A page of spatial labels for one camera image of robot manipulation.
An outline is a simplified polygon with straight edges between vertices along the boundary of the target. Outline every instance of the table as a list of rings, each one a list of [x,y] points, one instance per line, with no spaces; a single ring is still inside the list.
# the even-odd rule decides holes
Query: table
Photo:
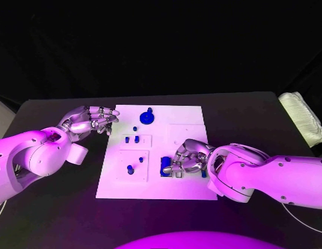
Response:
[[[270,156],[312,156],[270,92],[30,100],[6,136],[55,126],[80,105],[114,108],[116,104],[200,105],[213,146],[240,143]],[[0,248],[114,248],[174,231],[229,232],[288,248],[322,246],[322,234],[306,228],[260,191],[254,191],[249,203],[226,197],[217,201],[96,199],[106,142],[106,135],[93,132],[79,142],[89,149],[83,164],[66,162],[52,176],[7,201],[0,216]],[[296,206],[289,209],[322,230],[322,210]]]

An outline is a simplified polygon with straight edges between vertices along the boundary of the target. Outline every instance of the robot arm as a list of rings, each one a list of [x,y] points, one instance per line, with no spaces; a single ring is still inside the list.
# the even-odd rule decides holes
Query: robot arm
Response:
[[[164,168],[165,173],[194,173],[207,166],[207,187],[220,196],[246,203],[257,189],[280,203],[322,209],[321,158],[269,157],[257,149],[240,144],[213,148],[206,147],[203,142],[185,140],[181,147],[188,148],[188,145],[191,148],[208,147],[208,153],[203,151],[198,156],[190,158],[197,152],[183,155],[180,148],[173,165]]]
[[[56,127],[27,131],[0,139],[0,203],[42,177],[53,174],[65,161],[80,164],[88,149],[73,142],[96,130],[111,134],[118,111],[80,106],[63,117]]]

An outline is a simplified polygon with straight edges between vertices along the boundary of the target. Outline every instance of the black backdrop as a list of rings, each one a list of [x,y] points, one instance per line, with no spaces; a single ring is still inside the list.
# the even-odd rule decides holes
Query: black backdrop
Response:
[[[246,91],[299,91],[322,120],[322,1],[0,7],[14,111],[27,99]]]

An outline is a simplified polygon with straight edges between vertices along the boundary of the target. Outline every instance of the blue cap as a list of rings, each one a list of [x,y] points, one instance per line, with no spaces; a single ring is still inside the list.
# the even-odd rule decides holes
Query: blue cap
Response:
[[[144,112],[139,116],[139,121],[142,124],[148,125],[152,123],[155,117],[152,115],[152,108],[149,107],[147,112]]]

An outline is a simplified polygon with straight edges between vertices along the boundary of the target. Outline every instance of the white pillow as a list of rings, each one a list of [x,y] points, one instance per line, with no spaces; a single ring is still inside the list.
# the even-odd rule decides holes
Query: white pillow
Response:
[[[322,126],[302,96],[298,92],[283,93],[279,101],[293,120],[309,147],[322,143]]]

